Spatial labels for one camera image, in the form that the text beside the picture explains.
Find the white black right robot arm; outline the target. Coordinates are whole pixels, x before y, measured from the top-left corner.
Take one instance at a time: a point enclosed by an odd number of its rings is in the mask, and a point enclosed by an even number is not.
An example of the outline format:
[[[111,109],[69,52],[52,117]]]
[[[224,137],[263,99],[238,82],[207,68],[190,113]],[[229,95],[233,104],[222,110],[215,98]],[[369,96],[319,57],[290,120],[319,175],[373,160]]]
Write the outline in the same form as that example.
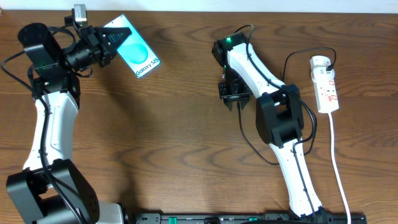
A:
[[[215,41],[211,50],[223,68],[220,98],[231,108],[256,99],[256,129],[274,152],[289,194],[292,213],[299,219],[315,218],[322,209],[305,163],[302,130],[307,109],[295,85],[276,78],[258,58],[249,37],[235,32]]]

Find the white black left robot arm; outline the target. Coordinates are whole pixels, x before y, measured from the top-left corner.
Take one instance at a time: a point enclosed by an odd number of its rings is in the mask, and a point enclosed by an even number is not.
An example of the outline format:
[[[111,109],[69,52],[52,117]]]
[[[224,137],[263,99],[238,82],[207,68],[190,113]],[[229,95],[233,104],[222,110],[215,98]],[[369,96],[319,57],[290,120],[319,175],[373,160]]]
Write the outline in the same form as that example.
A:
[[[63,27],[32,23],[18,34],[31,60],[25,87],[37,110],[34,141],[21,172],[7,178],[7,192],[25,223],[128,223],[118,203],[100,202],[72,159],[80,79],[105,66],[131,35],[127,27]]]

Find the blue Galaxy smartphone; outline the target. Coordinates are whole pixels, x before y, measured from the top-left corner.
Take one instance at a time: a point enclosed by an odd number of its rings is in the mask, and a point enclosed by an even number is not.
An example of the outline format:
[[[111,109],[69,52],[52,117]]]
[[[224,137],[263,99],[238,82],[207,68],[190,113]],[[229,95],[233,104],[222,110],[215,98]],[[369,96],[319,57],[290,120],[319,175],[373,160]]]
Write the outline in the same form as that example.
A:
[[[130,28],[131,35],[118,48],[118,54],[137,78],[143,78],[161,64],[160,58],[124,14],[104,27]]]

